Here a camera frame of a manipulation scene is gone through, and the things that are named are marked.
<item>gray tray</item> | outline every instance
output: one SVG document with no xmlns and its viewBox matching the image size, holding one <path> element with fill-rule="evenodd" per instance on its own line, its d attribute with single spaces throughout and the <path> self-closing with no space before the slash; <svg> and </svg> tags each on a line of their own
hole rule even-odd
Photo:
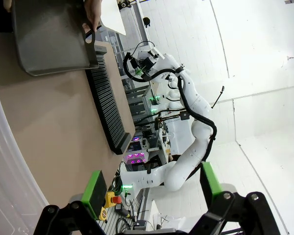
<svg viewBox="0 0 294 235">
<path fill-rule="evenodd" d="M 15 0 L 13 28 L 21 67 L 33 76 L 98 68 L 83 0 Z"/>
</svg>

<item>black cable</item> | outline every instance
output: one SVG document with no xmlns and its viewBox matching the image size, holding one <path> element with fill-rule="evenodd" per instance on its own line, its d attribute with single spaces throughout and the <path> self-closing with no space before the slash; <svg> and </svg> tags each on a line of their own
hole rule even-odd
<svg viewBox="0 0 294 235">
<path fill-rule="evenodd" d="M 152 43 L 152 44 L 153 44 L 153 46 L 155 47 L 155 44 L 154 44 L 152 41 L 141 41 L 140 43 L 138 43 L 138 44 L 137 44 L 137 46 L 135 47 L 135 50 L 134 50 L 134 52 L 133 52 L 131 55 L 134 55 L 134 53 L 135 53 L 135 51 L 136 51 L 137 47 L 138 47 L 140 44 L 142 44 L 142 43 Z"/>
<path fill-rule="evenodd" d="M 180 114 L 169 116 L 169 117 L 165 117 L 165 118 L 160 119 L 159 122 L 170 120 L 170 119 L 174 119 L 174 118 L 177 118 L 179 116 L 180 116 Z M 150 122 L 146 122 L 146 123 L 137 124 L 136 126 L 146 126 L 148 124 L 153 124 L 153 123 L 156 123 L 156 122 L 157 121 L 150 121 Z"/>
<path fill-rule="evenodd" d="M 184 111 L 184 110 L 185 110 L 184 108 L 183 108 L 183 109 L 167 109 L 167 110 L 161 110 L 161 111 L 159 111 L 159 112 L 157 112 L 157 113 L 155 113 L 155 114 L 152 114 L 152 115 L 149 115 L 149 116 L 146 116 L 146 117 L 140 119 L 138 122 L 134 123 L 134 125 L 136 125 L 136 124 L 142 122 L 143 120 L 145 120 L 145 119 L 147 119 L 147 118 L 150 118 L 150 117 L 152 117 L 152 116 L 155 116 L 155 115 L 161 114 L 162 112 L 175 112 L 175 111 Z"/>
<path fill-rule="evenodd" d="M 181 115 L 181 114 L 175 114 L 175 115 L 167 116 L 167 117 L 166 117 L 166 115 L 164 115 L 164 116 L 161 117 L 160 119 L 161 119 L 161 121 L 166 121 L 166 120 L 171 119 L 171 118 L 179 117 L 180 115 Z"/>
<path fill-rule="evenodd" d="M 140 213 L 143 213 L 143 212 L 148 212 L 149 210 L 144 210 L 144 211 L 141 211 L 141 212 L 138 212 L 137 215 L 139 215 Z"/>
<path fill-rule="evenodd" d="M 116 175 L 113 178 L 112 183 L 108 189 L 108 191 L 113 191 L 116 196 L 119 196 L 123 191 L 123 188 L 122 188 L 123 182 L 122 182 L 121 175 L 120 175 L 120 173 L 121 173 L 120 168 L 121 168 L 122 163 L 123 163 L 123 161 L 120 162 L 119 169 L 117 170 Z"/>
<path fill-rule="evenodd" d="M 173 101 L 173 102 L 180 101 L 179 99 L 177 99 L 177 100 L 173 100 L 173 99 L 170 99 L 170 98 L 166 98 L 166 99 L 169 100 L 169 101 Z"/>
<path fill-rule="evenodd" d="M 189 106 L 188 102 L 187 102 L 187 99 L 185 97 L 185 94 L 183 92 L 183 87 L 182 87 L 182 78 L 180 76 L 178 76 L 178 82 L 177 82 L 177 86 L 178 86 L 178 89 L 180 91 L 180 94 L 181 94 L 181 98 L 183 100 L 183 104 L 184 104 L 184 107 L 186 108 L 186 111 L 195 119 L 197 119 L 198 121 L 210 126 L 213 130 L 213 133 L 210 137 L 210 140 L 209 140 L 209 143 L 208 143 L 208 146 L 207 146 L 207 150 L 206 150 L 206 153 L 204 155 L 204 157 L 202 158 L 202 161 L 206 161 L 206 159 L 208 158 L 209 154 L 210 154 L 210 151 L 211 151 L 211 147 L 212 147 L 212 144 L 213 144 L 213 141 L 215 140 L 216 138 L 216 135 L 217 135 L 217 127 L 216 125 L 214 124 L 213 121 L 211 121 L 210 119 L 198 114 L 198 113 L 195 113 L 191 107 Z M 192 177 L 197 171 L 198 169 L 200 168 L 200 164 L 198 164 L 198 166 L 195 167 L 195 169 L 190 173 L 190 175 L 188 176 L 187 179 L 189 179 L 190 177 Z"/>
<path fill-rule="evenodd" d="M 153 225 L 148 220 L 146 220 L 146 222 L 148 222 L 151 225 L 152 229 L 155 230 L 155 228 L 153 227 Z"/>
<path fill-rule="evenodd" d="M 125 55 L 125 57 L 124 57 L 124 59 L 123 59 L 123 69 L 124 69 L 125 74 L 126 74 L 130 79 L 132 79 L 132 80 L 135 81 L 135 82 L 146 82 L 146 81 L 143 80 L 143 79 L 139 79 L 139 78 L 137 78 L 137 77 L 134 77 L 134 76 L 131 75 L 131 73 L 128 71 L 128 68 L 127 68 L 127 61 L 128 61 L 129 58 L 131 58 L 131 53 L 130 53 L 130 52 L 126 53 L 126 55 Z"/>
<path fill-rule="evenodd" d="M 135 218 L 134 218 L 134 207 L 133 207 L 133 203 L 132 203 L 132 201 L 129 201 L 130 202 L 130 204 L 131 204 L 131 208 L 132 208 L 132 212 L 133 212 L 133 214 L 132 214 L 132 217 L 133 217 L 133 222 L 135 222 Z"/>
<path fill-rule="evenodd" d="M 174 122 L 174 121 L 179 121 L 180 119 L 176 119 L 176 120 L 173 120 L 173 121 L 168 121 L 166 122 L 166 124 L 170 123 L 170 122 Z"/>
<path fill-rule="evenodd" d="M 172 72 L 172 73 L 175 73 L 175 70 L 173 69 L 163 69 L 163 70 L 159 70 L 158 72 L 156 72 L 152 77 L 152 79 L 156 78 L 157 76 L 159 76 L 160 74 L 162 73 L 165 73 L 165 72 Z"/>
<path fill-rule="evenodd" d="M 171 87 L 171 86 L 169 85 L 169 83 L 168 83 L 168 87 L 169 87 L 170 89 L 172 89 L 172 90 L 177 90 L 177 88 Z"/>
<path fill-rule="evenodd" d="M 130 228 L 131 226 L 129 225 L 129 223 L 126 221 L 126 219 L 124 219 L 124 218 L 118 218 L 118 220 L 117 220 L 117 223 L 116 223 L 116 234 L 118 234 L 119 232 L 118 232 L 118 226 L 119 226 L 119 222 L 120 221 L 123 221 L 127 226 L 128 226 L 128 228 Z"/>
<path fill-rule="evenodd" d="M 121 233 L 123 233 L 126 229 L 129 229 L 129 227 L 126 224 L 122 224 L 120 229 Z"/>
<path fill-rule="evenodd" d="M 130 205 L 126 202 L 126 196 L 125 196 L 125 204 L 129 207 Z"/>
</svg>

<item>black rack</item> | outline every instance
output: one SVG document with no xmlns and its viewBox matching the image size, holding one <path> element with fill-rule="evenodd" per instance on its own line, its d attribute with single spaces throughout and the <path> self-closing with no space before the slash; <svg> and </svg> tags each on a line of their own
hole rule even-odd
<svg viewBox="0 0 294 235">
<path fill-rule="evenodd" d="M 124 130 L 106 70 L 103 55 L 107 50 L 105 47 L 95 46 L 95 51 L 99 67 L 85 70 L 89 87 L 110 149 L 118 155 L 123 154 L 131 141 L 131 135 Z"/>
</svg>

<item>human hand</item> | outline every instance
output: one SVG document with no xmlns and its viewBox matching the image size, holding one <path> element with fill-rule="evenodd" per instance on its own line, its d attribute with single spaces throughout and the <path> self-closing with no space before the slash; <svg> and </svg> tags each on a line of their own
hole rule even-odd
<svg viewBox="0 0 294 235">
<path fill-rule="evenodd" d="M 92 23 L 94 32 L 97 31 L 101 16 L 101 1 L 102 0 L 85 0 L 84 2 L 87 18 Z"/>
<path fill-rule="evenodd" d="M 3 0 L 3 6 L 7 12 L 11 12 L 12 0 Z"/>
</svg>

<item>wooden table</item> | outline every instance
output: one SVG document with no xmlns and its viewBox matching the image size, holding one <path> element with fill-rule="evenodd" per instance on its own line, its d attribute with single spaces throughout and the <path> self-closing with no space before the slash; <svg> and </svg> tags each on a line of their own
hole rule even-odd
<svg viewBox="0 0 294 235">
<path fill-rule="evenodd" d="M 125 131 L 135 128 L 112 48 L 105 61 Z M 82 193 L 94 170 L 110 185 L 122 155 L 108 145 L 85 71 L 31 77 L 18 66 L 13 34 L 0 34 L 0 100 L 16 142 L 50 204 Z"/>
</svg>

